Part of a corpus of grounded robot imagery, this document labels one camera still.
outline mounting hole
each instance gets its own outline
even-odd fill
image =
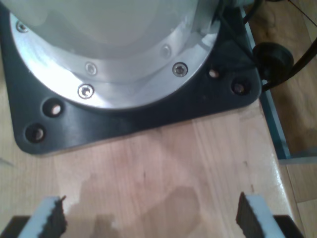
[[[239,96],[244,96],[249,94],[251,84],[247,78],[235,78],[231,83],[231,90]]]
[[[210,69],[209,71],[208,71],[208,76],[210,77],[210,78],[219,78],[219,72],[217,71],[217,70],[214,70],[214,69]]]
[[[56,98],[48,99],[43,104],[43,113],[50,118],[58,117],[64,110],[63,102]]]
[[[32,143],[39,143],[45,138],[45,128],[39,123],[32,124],[26,128],[26,139]]]

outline black mounting plate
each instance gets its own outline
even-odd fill
[[[227,9],[224,17],[251,51],[240,9]],[[0,32],[14,137],[20,149],[30,154],[45,154],[236,109],[255,101],[262,91],[258,70],[221,27],[216,45],[202,69],[173,95],[133,110],[96,110],[62,98],[33,76],[15,47],[9,11],[2,5]],[[211,68],[219,72],[219,78],[209,76]],[[234,93],[234,84],[245,86],[245,93]],[[55,118],[46,116],[43,111],[45,102],[52,98],[61,102],[63,108]],[[37,127],[43,130],[44,136],[34,143],[29,137],[38,136]]]

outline wooden surface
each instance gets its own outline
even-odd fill
[[[294,222],[297,225],[297,227],[299,228],[299,230],[302,232],[302,234],[304,234],[305,232],[304,232],[303,223],[302,223],[299,211],[298,211],[297,202],[296,202],[296,199],[294,196],[293,187],[292,187],[291,180],[289,178],[287,167],[286,167],[286,165],[282,165],[279,168],[281,171],[282,182],[284,184],[285,191],[286,191],[287,197],[289,199],[289,203],[290,203],[292,211],[293,211]]]
[[[317,164],[288,165],[297,202],[317,199]]]
[[[293,0],[316,19],[315,0]],[[311,45],[317,31],[305,25],[303,15],[288,1],[264,2],[250,27],[258,44],[276,42],[297,61]],[[317,146],[317,58],[286,83],[271,90],[286,141],[292,153]]]
[[[301,202],[298,204],[298,209],[304,224],[306,238],[316,238],[317,200]]]
[[[0,230],[48,195],[66,195],[64,238],[237,238],[241,191],[291,214],[256,101],[46,157],[16,146],[0,72]]]

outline wooden floor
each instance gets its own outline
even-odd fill
[[[293,0],[317,22],[317,0]],[[291,3],[265,2],[250,22],[256,43],[288,48],[297,61],[317,37],[317,28]],[[317,58],[291,80],[271,90],[291,153],[317,146]],[[317,238],[317,164],[280,166],[294,219],[307,238]]]

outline wooden table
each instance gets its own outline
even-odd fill
[[[48,195],[67,196],[64,238],[243,237],[241,191],[292,214],[259,101],[37,157],[14,142],[1,68],[0,157],[0,231]]]

